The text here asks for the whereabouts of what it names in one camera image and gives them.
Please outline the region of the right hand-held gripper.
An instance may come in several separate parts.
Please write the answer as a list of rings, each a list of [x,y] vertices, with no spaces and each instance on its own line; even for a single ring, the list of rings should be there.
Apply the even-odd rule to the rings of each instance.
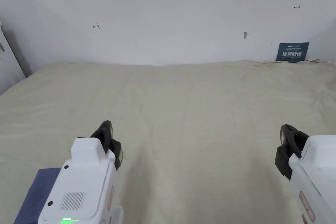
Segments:
[[[336,136],[310,136],[285,124],[275,165],[308,224],[336,222]]]

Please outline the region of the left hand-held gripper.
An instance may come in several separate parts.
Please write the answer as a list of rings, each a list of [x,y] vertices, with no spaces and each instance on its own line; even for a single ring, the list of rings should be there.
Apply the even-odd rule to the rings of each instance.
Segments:
[[[123,208],[115,206],[121,142],[103,121],[90,138],[76,138],[71,158],[61,168],[40,213],[39,224],[121,224]]]

